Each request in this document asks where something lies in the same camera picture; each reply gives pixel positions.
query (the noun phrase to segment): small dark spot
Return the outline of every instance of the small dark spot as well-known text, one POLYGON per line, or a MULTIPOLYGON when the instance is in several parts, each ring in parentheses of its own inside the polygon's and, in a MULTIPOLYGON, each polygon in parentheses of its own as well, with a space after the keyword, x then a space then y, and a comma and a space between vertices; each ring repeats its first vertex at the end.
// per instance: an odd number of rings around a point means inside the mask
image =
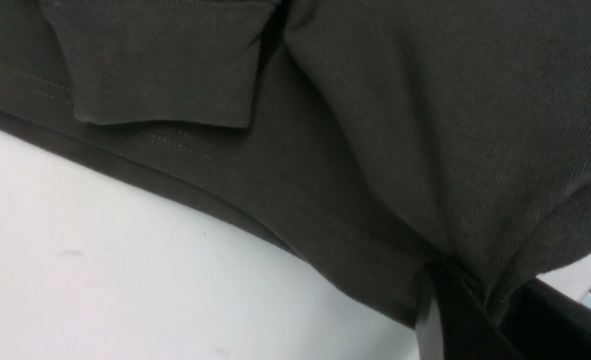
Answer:
POLYGON ((227 351, 227 350, 223 349, 223 348, 222 348, 222 347, 220 347, 220 346, 216 346, 216 347, 214 347, 214 348, 213 348, 213 350, 214 350, 216 353, 218 353, 218 355, 222 356, 223 358, 228 358, 228 357, 231 355, 231 353, 230 353, 229 351, 227 351))
POLYGON ((83 258, 85 257, 85 252, 81 250, 62 250, 56 255, 58 258, 83 258))

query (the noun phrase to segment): dark fabric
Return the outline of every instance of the dark fabric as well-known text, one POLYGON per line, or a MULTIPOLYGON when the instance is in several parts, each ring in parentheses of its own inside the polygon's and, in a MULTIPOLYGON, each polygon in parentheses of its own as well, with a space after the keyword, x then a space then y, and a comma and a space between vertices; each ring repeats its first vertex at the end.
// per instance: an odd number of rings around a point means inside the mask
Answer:
POLYGON ((42 0, 76 119, 246 127, 270 0, 42 0))
MULTIPOLYGON (((459 262, 499 319, 519 285, 591 252, 591 2, 283 2, 258 38, 257 78, 245 80, 254 91, 250 111, 236 112, 245 129, 195 124, 216 124, 219 107, 177 119, 186 122, 141 121, 150 117, 140 117, 142 107, 156 101, 112 104, 150 91, 169 110, 165 92, 175 80, 155 70, 161 64, 188 66, 181 82, 195 89, 188 78, 200 60, 176 53, 179 44, 229 44, 222 33, 192 32, 202 29, 202 13, 170 15, 177 1, 156 2, 147 13, 141 0, 60 3, 67 5, 51 4, 45 15, 38 0, 0 0, 1 111, 84 144, 77 156, 69 145, 43 146, 95 169, 111 173, 94 166, 103 154, 151 169, 129 174, 130 183, 158 192, 145 184, 170 177, 222 199, 393 319, 414 324, 414 278, 430 260, 459 262), (135 13, 99 31, 112 16, 135 13), (133 30, 134 19, 165 37, 133 30), (117 41, 121 32, 131 43, 117 41), (143 57, 128 46, 149 42, 153 52, 143 57), (82 51, 88 44, 107 50, 106 62, 118 59, 116 50, 143 66, 133 76, 120 68, 128 61, 111 67, 122 78, 100 86, 108 91, 103 104, 92 87, 82 98, 77 91, 77 77, 92 80, 74 63, 102 71, 98 53, 82 51), (158 51, 179 57, 153 61, 158 51), (129 88, 131 81, 138 86, 129 88), (133 123, 78 121, 74 111, 85 101, 133 110, 124 120, 133 123)), ((214 9, 214 19, 234 16, 215 10, 230 3, 182 3, 214 9)), ((240 22, 241 32, 250 34, 250 23, 240 22)), ((240 70, 231 80, 248 76, 240 70)), ((236 104, 231 93, 220 95, 236 104)), ((30 127, 0 125, 26 139, 30 127)))

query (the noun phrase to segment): fabric fold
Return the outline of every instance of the fabric fold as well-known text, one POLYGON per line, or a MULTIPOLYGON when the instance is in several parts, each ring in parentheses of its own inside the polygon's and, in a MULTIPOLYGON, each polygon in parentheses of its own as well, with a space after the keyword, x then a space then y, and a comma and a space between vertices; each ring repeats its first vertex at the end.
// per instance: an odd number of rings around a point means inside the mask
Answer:
POLYGON ((250 123, 268 0, 42 0, 79 121, 250 123))

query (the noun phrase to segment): white surface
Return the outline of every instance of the white surface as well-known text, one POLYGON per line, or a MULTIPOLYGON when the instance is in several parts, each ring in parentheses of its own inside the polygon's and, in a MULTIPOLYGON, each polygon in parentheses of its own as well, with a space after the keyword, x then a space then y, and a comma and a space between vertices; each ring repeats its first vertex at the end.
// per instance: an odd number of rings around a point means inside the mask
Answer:
POLYGON ((411 360, 284 251, 0 132, 0 360, 411 360))
POLYGON ((575 301, 581 301, 591 289, 591 254, 538 278, 575 301))

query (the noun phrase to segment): stitching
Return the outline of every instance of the stitching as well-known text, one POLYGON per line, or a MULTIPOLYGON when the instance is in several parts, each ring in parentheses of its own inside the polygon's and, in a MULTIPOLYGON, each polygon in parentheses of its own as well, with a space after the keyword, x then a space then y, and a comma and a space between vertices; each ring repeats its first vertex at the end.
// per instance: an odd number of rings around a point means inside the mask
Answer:
POLYGON ((214 162, 215 164, 218 164, 218 166, 223 167, 224 169, 227 169, 227 170, 232 171, 234 173, 240 174, 241 176, 243 176, 245 178, 248 178, 249 180, 252 180, 253 182, 255 182, 257 184, 260 184, 260 185, 266 187, 267 189, 269 189, 270 191, 272 191, 273 193, 275 193, 280 198, 288 201, 289 203, 291 203, 292 205, 294 205, 298 209, 302 210, 302 212, 304 214, 306 214, 310 219, 312 219, 313 221, 315 221, 316 223, 318 223, 318 225, 320 225, 321 227, 325 228, 325 230, 328 231, 330 234, 332 234, 336 239, 341 240, 342 242, 344 242, 346 244, 350 244, 351 246, 354 246, 355 248, 357 248, 360 251, 362 251, 362 253, 364 253, 366 255, 369 255, 369 257, 371 257, 374 260, 380 262, 381 264, 385 264, 385 265, 389 266, 392 269, 396 269, 396 270, 398 269, 398 267, 396 266, 396 264, 394 264, 393 262, 389 262, 385 258, 382 258, 382 257, 376 255, 375 253, 369 251, 368 249, 362 247, 362 245, 360 245, 358 243, 355 243, 353 241, 350 241, 347 237, 345 237, 345 236, 337 233, 335 230, 333 230, 332 228, 328 227, 325 223, 323 223, 316 216, 314 216, 313 214, 311 214, 311 212, 307 211, 307 209, 305 209, 304 207, 302 207, 302 205, 300 205, 296 201, 292 200, 288 196, 285 196, 279 190, 275 189, 275 187, 272 187, 271 185, 268 185, 267 183, 263 182, 262 180, 257 179, 253 175, 251 175, 249 173, 246 173, 244 171, 238 170, 237 168, 234 168, 234 167, 231 167, 231 166, 227 166, 226 164, 223 164, 222 162, 219 162, 219 161, 213 159, 212 157, 209 157, 208 155, 205 155, 202 152, 193 150, 192 148, 189 148, 189 147, 184 146, 182 144, 176 143, 174 141, 170 141, 169 139, 166 139, 165 137, 161 137, 161 136, 158 136, 156 134, 153 134, 151 132, 144 131, 144 130, 141 131, 141 133, 142 134, 145 134, 145 135, 147 135, 149 137, 152 137, 152 138, 154 138, 154 139, 156 139, 158 141, 165 142, 166 144, 170 144, 172 146, 175 146, 176 148, 180 148, 181 150, 188 151, 189 153, 192 153, 192 154, 198 155, 199 157, 202 157, 204 159, 210 160, 210 161, 214 162))
POLYGON ((359 228, 360 230, 368 233, 369 235, 376 237, 378 239, 385 239, 386 237, 378 234, 377 232, 374 232, 372 230, 369 230, 368 228, 364 227, 362 224, 357 223, 357 221, 353 221, 352 219, 346 218, 344 215, 339 214, 336 210, 332 209, 331 207, 329 207, 328 205, 325 205, 325 203, 321 202, 320 200, 318 200, 315 196, 313 196, 313 194, 311 194, 309 191, 305 190, 303 187, 300 187, 299 185, 291 182, 290 180, 288 180, 288 178, 285 178, 284 176, 280 175, 279 173, 275 172, 274 170, 271 170, 270 168, 263 166, 261 164, 258 164, 257 162, 254 162, 253 160, 250 160, 248 157, 244 157, 242 155, 239 155, 238 153, 234 153, 232 151, 229 151, 221 146, 218 146, 214 143, 211 143, 209 141, 206 141, 204 139, 201 139, 199 137, 195 137, 192 136, 186 132, 183 132, 181 130, 177 130, 173 127, 167 126, 167 128, 174 130, 174 132, 177 132, 179 134, 182 134, 184 137, 187 137, 188 139, 191 139, 193 141, 196 142, 200 142, 202 144, 206 144, 207 146, 211 146, 211 148, 214 148, 216 150, 220 150, 223 153, 230 155, 231 157, 235 157, 239 160, 242 160, 243 162, 246 162, 247 164, 250 164, 252 166, 257 167, 258 169, 265 171, 266 173, 272 174, 273 176, 277 177, 278 179, 282 180, 283 182, 289 184, 290 186, 294 187, 294 189, 297 189, 298 191, 300 191, 302 194, 304 194, 305 196, 308 196, 309 198, 311 198, 311 200, 313 200, 314 202, 318 203, 318 205, 320 205, 321 207, 323 207, 325 210, 327 210, 328 212, 334 214, 335 216, 337 216, 338 218, 342 219, 343 221, 346 221, 347 223, 352 224, 353 226, 359 228))
MULTIPOLYGON (((50 96, 50 95, 48 95, 48 94, 46 94, 46 93, 42 93, 42 92, 40 92, 40 91, 36 91, 36 90, 34 90, 34 89, 29 89, 29 88, 26 88, 26 87, 24 87, 24 86, 21 86, 21 85, 20 85, 20 84, 18 84, 17 82, 14 82, 14 81, 12 81, 12 80, 5 80, 5 81, 6 81, 6 82, 8 82, 8 83, 10 83, 10 84, 12 84, 12 85, 14 85, 15 87, 17 87, 17 88, 19 88, 19 89, 22 89, 22 90, 24 90, 24 91, 33 92, 33 93, 35 93, 35 94, 38 94, 38 95, 40 95, 40 96, 44 96, 45 98, 47 98, 47 99, 49 99, 49 100, 52 100, 52 101, 57 101, 58 103, 65 104, 65 105, 67 105, 67 106, 69 106, 69 107, 72 107, 72 106, 73 106, 73 104, 71 104, 70 102, 67 102, 67 101, 64 101, 64 100, 60 100, 60 99, 58 99, 58 98, 55 98, 55 97, 53 97, 53 96, 50 96)), ((334 211, 334 210, 332 210, 331 208, 327 207, 327 205, 324 205, 324 204, 323 204, 323 203, 321 203, 321 202, 320 202, 318 199, 316 199, 316 198, 314 198, 313 196, 311 196, 311 194, 310 194, 309 192, 307 192, 305 189, 303 189, 302 187, 300 187, 300 186, 298 186, 298 185, 295 185, 295 184, 293 184, 292 182, 290 182, 290 181, 286 180, 284 177, 282 177, 280 174, 276 173, 275 171, 272 171, 271 169, 268 169, 268 168, 266 168, 265 166, 261 166, 260 164, 256 164, 256 163, 252 162, 250 159, 247 159, 246 157, 242 157, 242 156, 240 156, 240 155, 238 155, 238 154, 236 154, 236 153, 229 152, 228 150, 225 150, 224 148, 221 148, 220 146, 217 146, 217 145, 215 145, 215 144, 209 143, 209 142, 207 142, 207 141, 204 141, 204 140, 202 140, 202 139, 199 139, 199 138, 197 138, 197 137, 193 137, 193 136, 191 136, 191 135, 188 135, 188 134, 186 134, 186 133, 184 133, 184 132, 181 132, 181 131, 179 131, 179 130, 176 130, 176 132, 179 132, 180 134, 182 134, 182 135, 185 135, 186 137, 190 137, 191 139, 196 139, 196 140, 198 140, 198 141, 200 141, 200 142, 202 142, 202 143, 204 143, 204 144, 207 144, 207 145, 209 145, 209 146, 212 146, 213 148, 216 148, 216 149, 218 149, 218 150, 224 151, 225 153, 227 153, 227 154, 229 154, 229 155, 232 155, 232 156, 234 156, 234 157, 236 157, 236 158, 238 158, 238 159, 241 159, 241 160, 243 160, 243 161, 247 162, 248 164, 251 164, 251 165, 257 166, 258 168, 260 168, 260 169, 262 169, 262 170, 264 170, 264 171, 267 171, 268 173, 271 173, 271 174, 273 174, 273 175, 277 176, 278 178, 280 178, 281 180, 283 180, 283 181, 284 181, 284 182, 286 182, 287 184, 289 184, 289 185, 293 186, 294 188, 296 188, 296 189, 298 189, 299 191, 301 191, 303 194, 305 194, 305 195, 309 196, 309 198, 311 198, 311 199, 312 199, 312 200, 314 200, 316 203, 318 203, 319 205, 321 205, 321 207, 325 208, 325 210, 327 210, 327 211, 331 212, 332 214, 336 215, 338 218, 342 219, 343 221, 346 221, 347 223, 351 223, 351 224, 353 224, 353 225, 354 225, 354 226, 356 226, 357 228, 360 228, 361 230, 363 230, 364 232, 366 232, 368 235, 371 235, 371 236, 373 236, 373 237, 378 237, 378 236, 377 236, 377 234, 374 234, 372 231, 369 231, 369 230, 367 230, 366 228, 362 227, 361 225, 359 225, 359 224, 357 224, 357 223, 353 222, 352 220, 350 220, 350 219, 346 219, 346 218, 344 218, 343 216, 341 216, 341 215, 337 214, 337 212, 335 212, 335 211, 334 211)), ((169 139, 166 139, 166 138, 164 138, 164 137, 158 136, 158 135, 156 135, 156 134, 152 134, 151 132, 142 131, 142 133, 143 133, 143 134, 145 134, 145 135, 147 135, 147 136, 154 137, 154 138, 155 138, 155 139, 157 139, 158 141, 162 141, 162 142, 165 142, 165 143, 167 143, 167 144, 173 145, 173 146, 175 146, 175 147, 177 147, 177 148, 181 148, 182 150, 184 150, 184 151, 186 151, 186 152, 188 152, 188 153, 192 153, 192 154, 198 155, 198 157, 202 157, 202 158, 204 158, 204 159, 207 159, 207 160, 209 160, 209 161, 211 161, 211 162, 214 162, 214 163, 218 164, 219 166, 222 166, 222 167, 224 167, 225 169, 227 169, 227 170, 229 170, 229 171, 232 171, 232 172, 234 172, 234 173, 238 173, 238 174, 240 174, 240 175, 242 175, 242 176, 244 176, 244 177, 246 177, 246 178, 249 178, 250 180, 252 180, 252 181, 254 181, 254 182, 258 183, 258 184, 261 184, 261 185, 263 185, 263 186, 264 186, 264 187, 266 187, 267 189, 270 189, 270 190, 271 190, 273 193, 275 193, 277 196, 280 196, 280 198, 283 198, 284 200, 288 201, 289 203, 291 203, 291 204, 295 205, 295 206, 296 206, 298 209, 302 210, 302 212, 303 212, 304 214, 306 214, 306 215, 307 215, 309 218, 311 218, 313 221, 315 221, 316 223, 318 223, 318 225, 320 225, 321 227, 325 228, 325 230, 329 231, 329 232, 330 232, 330 234, 334 235, 334 237, 335 237, 335 238, 337 238, 337 239, 339 239, 339 240, 341 240, 341 241, 343 241, 343 242, 345 242, 345 243, 347 243, 347 244, 350 244, 351 246, 354 246, 355 248, 359 249, 360 251, 362 251, 362 252, 363 252, 363 253, 365 253, 366 255, 369 255, 370 257, 372 257, 374 260, 377 260, 378 262, 380 262, 380 263, 382 263, 382 264, 386 264, 386 265, 388 265, 389 267, 391 267, 392 269, 398 269, 398 267, 396 267, 396 265, 394 265, 392 262, 389 262, 389 261, 387 261, 387 260, 383 259, 382 257, 380 257, 380 256, 378 256, 378 255, 375 255, 375 253, 372 253, 371 251, 367 250, 366 248, 362 247, 361 245, 359 245, 359 244, 357 244, 357 243, 355 243, 355 242, 353 242, 353 241, 350 241, 350 240, 348 240, 346 237, 344 237, 343 235, 341 235, 341 234, 337 233, 337 232, 336 232, 336 231, 334 231, 332 228, 328 227, 328 226, 327 226, 325 223, 323 223, 322 221, 320 221, 320 219, 318 219, 316 216, 314 216, 314 215, 313 215, 313 214, 311 214, 309 211, 307 211, 307 210, 306 210, 304 207, 302 207, 302 206, 301 206, 299 203, 295 202, 295 201, 294 201, 294 200, 292 200, 291 198, 288 198, 287 196, 285 196, 284 194, 282 194, 280 191, 278 191, 277 189, 275 189, 275 187, 272 187, 272 186, 270 186, 270 185, 266 184, 265 182, 263 182, 263 181, 261 181, 261 180, 258 180, 257 178, 255 178, 254 176, 250 175, 249 173, 246 173, 246 172, 244 172, 244 171, 240 171, 240 170, 238 170, 238 169, 236 169, 236 168, 233 168, 233 167, 230 167, 230 166, 226 166, 226 165, 225 165, 225 164, 223 164, 222 162, 216 161, 215 159, 213 159, 213 157, 210 157, 210 156, 208 156, 208 155, 206 155, 206 154, 204 154, 204 153, 202 153, 202 152, 199 152, 199 151, 193 150, 192 148, 189 148, 189 147, 187 147, 187 146, 181 145, 181 144, 179 144, 179 143, 175 143, 175 142, 173 142, 173 141, 170 141, 169 139)))
MULTIPOLYGON (((217 1, 217 0, 199 0, 197 2, 187 2, 185 0, 113 0, 113 1, 102 1, 102 0, 69 0, 67 2, 58 2, 51 0, 42 0, 43 7, 49 8, 62 8, 67 5, 79 5, 79 4, 90 4, 90 5, 186 5, 190 7, 207 7, 219 10, 243 10, 243 11, 268 11, 266 7, 254 6, 246 7, 246 1, 217 1)), ((270 0, 257 0, 257 2, 268 3, 275 5, 275 2, 270 0)))
POLYGON ((59 98, 55 98, 55 97, 49 95, 48 93, 44 93, 44 92, 40 92, 40 91, 37 91, 37 90, 34 90, 34 89, 26 88, 26 87, 22 86, 22 84, 19 84, 19 83, 13 81, 13 80, 3 79, 3 81, 6 82, 6 83, 9 83, 9 84, 14 85, 18 89, 22 89, 24 91, 32 92, 34 94, 37 94, 37 95, 40 95, 40 96, 44 96, 45 98, 47 98, 49 100, 57 101, 58 103, 62 103, 62 104, 68 105, 69 107, 73 107, 73 104, 71 102, 60 100, 59 98))
POLYGON ((13 67, 10 64, 4 63, 2 61, 0 61, 0 66, 2 66, 3 68, 9 69, 9 70, 17 71, 18 73, 21 73, 21 74, 26 75, 26 76, 30 76, 33 79, 40 80, 41 82, 45 82, 45 83, 47 83, 49 85, 53 85, 54 87, 63 89, 65 91, 71 91, 71 89, 69 89, 69 87, 67 87, 65 85, 58 84, 57 82, 53 82, 51 80, 45 79, 44 77, 40 77, 38 75, 33 75, 33 73, 26 72, 25 70, 21 70, 19 68, 13 67))

